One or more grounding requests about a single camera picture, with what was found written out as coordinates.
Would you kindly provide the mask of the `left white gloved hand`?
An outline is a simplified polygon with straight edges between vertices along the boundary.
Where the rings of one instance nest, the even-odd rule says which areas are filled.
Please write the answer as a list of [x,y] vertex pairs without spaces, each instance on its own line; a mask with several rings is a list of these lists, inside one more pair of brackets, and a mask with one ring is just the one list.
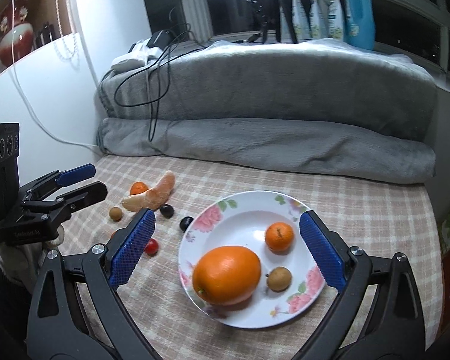
[[57,249],[64,241],[65,229],[62,225],[58,226],[57,234],[56,238],[45,242],[18,246],[1,243],[0,267],[4,275],[12,282],[33,287],[48,251]]

